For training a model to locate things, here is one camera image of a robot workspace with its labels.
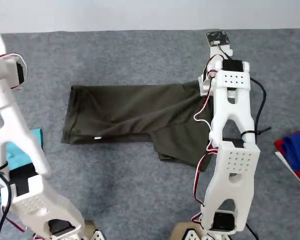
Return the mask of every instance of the blue cloth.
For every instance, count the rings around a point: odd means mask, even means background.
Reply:
[[[300,132],[286,136],[282,140],[285,159],[294,171],[300,172]]]
[[[36,136],[37,140],[41,144],[41,147],[43,147],[42,130],[38,128],[38,129],[31,130],[31,132]],[[8,161],[10,170],[31,163],[30,157],[12,142],[8,142],[6,144],[6,160]]]

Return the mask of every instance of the gray carpet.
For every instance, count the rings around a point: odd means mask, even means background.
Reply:
[[[175,224],[199,211],[192,197],[195,169],[158,160],[151,143],[60,144],[72,84],[184,83],[198,78],[209,58],[205,30],[23,33],[3,36],[21,53],[29,80],[17,102],[30,128],[43,129],[51,164],[48,181],[92,219],[108,240],[164,240]],[[274,155],[273,142],[300,130],[300,29],[228,30],[234,57],[250,62],[267,90],[259,127],[261,156],[248,217],[261,240],[300,240],[300,183]],[[262,100],[253,85],[253,117]],[[214,163],[200,176],[199,192]],[[31,239],[8,223],[1,239]],[[252,240],[246,229],[234,240]]]

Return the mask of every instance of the fabric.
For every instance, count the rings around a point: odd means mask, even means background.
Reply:
[[[31,132],[36,136],[37,140],[41,144],[41,147],[43,147],[42,130],[38,128],[31,130]],[[8,161],[10,170],[31,163],[30,157],[12,142],[8,142],[6,144],[6,160]]]
[[[153,142],[162,161],[197,166],[209,128],[193,119],[203,104],[198,81],[184,84],[82,86],[70,91],[62,143]],[[212,120],[212,102],[198,116]],[[202,165],[205,170],[209,159]]]
[[[274,145],[300,179],[300,131],[275,141]]]

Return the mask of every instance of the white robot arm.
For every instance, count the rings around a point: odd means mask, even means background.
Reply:
[[[6,54],[0,36],[0,184],[3,220],[9,209],[34,233],[45,239],[103,240],[99,230],[85,233],[81,213],[65,197],[58,194],[45,180],[50,166],[45,154],[28,129],[11,89],[17,89],[27,76],[27,65],[17,53]],[[9,170],[6,143],[17,145],[32,163]]]
[[[243,231],[254,196],[254,176],[260,155],[255,141],[255,125],[250,110],[250,66],[248,62],[227,59],[233,54],[224,31],[208,32],[211,60],[206,66],[214,77],[199,78],[200,93],[213,95],[213,119],[209,139],[217,150],[213,177],[201,205],[202,240],[225,240]],[[223,129],[233,120],[242,139],[224,138]],[[233,200],[234,211],[219,210]]]

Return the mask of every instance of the red wire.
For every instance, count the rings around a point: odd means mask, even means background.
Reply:
[[[196,220],[197,218],[199,218],[200,216],[202,215],[201,212],[197,213],[196,215],[194,215],[192,218],[191,218],[191,221],[195,224],[201,224],[200,221]]]
[[[2,207],[1,207],[1,210],[2,210],[2,212],[4,212],[4,211],[5,211],[5,208],[2,206]],[[21,232],[23,232],[23,233],[26,231],[22,226],[20,226],[18,223],[16,223],[15,221],[11,220],[11,219],[8,218],[7,216],[5,217],[5,219],[6,219],[9,223],[11,223],[13,226],[15,226],[19,231],[21,231]]]
[[[201,199],[197,198],[197,186],[198,186],[201,164],[202,164],[203,160],[206,158],[206,156],[211,155],[211,154],[217,154],[217,151],[208,152],[208,153],[204,154],[202,156],[202,158],[200,159],[200,161],[196,167],[196,173],[195,173],[194,183],[193,183],[193,196],[194,196],[195,200],[203,206],[205,206],[204,202]]]

